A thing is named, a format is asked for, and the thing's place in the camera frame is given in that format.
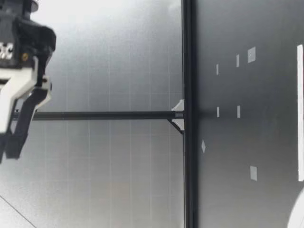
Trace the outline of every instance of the metal bracket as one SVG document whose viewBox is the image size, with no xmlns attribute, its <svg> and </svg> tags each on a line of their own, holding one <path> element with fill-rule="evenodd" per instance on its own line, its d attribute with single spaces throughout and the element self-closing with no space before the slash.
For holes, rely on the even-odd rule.
<svg viewBox="0 0 304 228">
<path fill-rule="evenodd" d="M 183 112 L 184 100 L 180 100 L 180 102 L 172 109 L 172 111 Z M 173 119 L 172 123 L 174 123 L 180 129 L 181 132 L 185 130 L 185 119 Z"/>
</svg>

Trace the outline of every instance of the black frame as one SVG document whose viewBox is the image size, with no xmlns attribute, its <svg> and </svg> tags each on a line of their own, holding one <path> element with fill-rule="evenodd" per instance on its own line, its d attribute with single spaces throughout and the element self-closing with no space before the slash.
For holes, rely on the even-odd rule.
<svg viewBox="0 0 304 228">
<path fill-rule="evenodd" d="M 37 112 L 34 121 L 59 120 L 172 120 L 183 119 L 183 112 Z"/>
<path fill-rule="evenodd" d="M 185 100 L 184 131 L 184 188 L 185 228 L 196 228 L 197 223 L 197 88 L 195 80 L 195 43 L 192 29 L 195 26 L 193 1 L 182 0 L 183 89 Z"/>
</svg>

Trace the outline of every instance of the screw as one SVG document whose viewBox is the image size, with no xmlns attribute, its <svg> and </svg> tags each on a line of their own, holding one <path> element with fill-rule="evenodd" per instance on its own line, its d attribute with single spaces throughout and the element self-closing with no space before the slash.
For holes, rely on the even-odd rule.
<svg viewBox="0 0 304 228">
<path fill-rule="evenodd" d="M 27 61 L 29 59 L 29 55 L 27 53 L 22 54 L 22 61 Z"/>
</svg>

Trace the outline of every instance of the gray panel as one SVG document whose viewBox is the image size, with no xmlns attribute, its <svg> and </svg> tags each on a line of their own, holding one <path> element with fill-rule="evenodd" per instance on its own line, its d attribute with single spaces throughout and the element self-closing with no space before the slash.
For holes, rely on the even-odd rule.
<svg viewBox="0 0 304 228">
<path fill-rule="evenodd" d="M 47 68 L 53 100 L 41 110 L 175 106 L 182 98 L 178 3 L 41 2 L 33 19 L 58 38 Z M 0 195 L 43 228 L 183 227 L 175 216 L 183 211 L 180 151 L 182 136 L 168 121 L 34 122 L 22 158 L 0 166 Z M 6 222 L 18 227 L 16 220 Z"/>
<path fill-rule="evenodd" d="M 67 13 L 70 5 L 73 12 Z M 90 7 L 79 7 L 72 0 L 42 2 L 32 15 L 57 34 L 57 50 L 47 67 L 53 100 L 41 111 L 147 111 L 175 106 L 157 103 L 162 103 L 164 93 L 182 93 L 180 88 L 170 91 L 168 82 L 176 79 L 173 83 L 181 87 L 180 0 L 89 0 L 86 5 Z M 54 8 L 56 18 L 49 14 Z"/>
<path fill-rule="evenodd" d="M 198 227 L 285 228 L 303 188 L 296 50 L 304 42 L 304 2 L 195 2 L 199 111 L 205 117 L 197 149 Z M 256 56 L 248 60 L 253 47 Z M 250 166 L 257 167 L 257 181 L 250 178 Z"/>
</svg>

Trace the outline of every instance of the white rectangle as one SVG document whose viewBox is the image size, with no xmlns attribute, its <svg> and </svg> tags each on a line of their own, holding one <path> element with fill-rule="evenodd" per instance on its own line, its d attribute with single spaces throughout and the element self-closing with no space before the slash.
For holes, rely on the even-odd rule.
<svg viewBox="0 0 304 228">
<path fill-rule="evenodd" d="M 256 60 L 256 47 L 248 50 L 248 63 L 254 62 Z"/>
<path fill-rule="evenodd" d="M 257 181 L 257 167 L 250 166 L 250 178 L 253 181 Z"/>
<path fill-rule="evenodd" d="M 303 45 L 298 46 L 298 171 L 299 181 L 304 181 L 304 89 Z"/>
<path fill-rule="evenodd" d="M 241 118 L 241 106 L 237 107 L 237 118 Z"/>
<path fill-rule="evenodd" d="M 237 67 L 239 67 L 239 55 L 237 55 Z"/>
</svg>

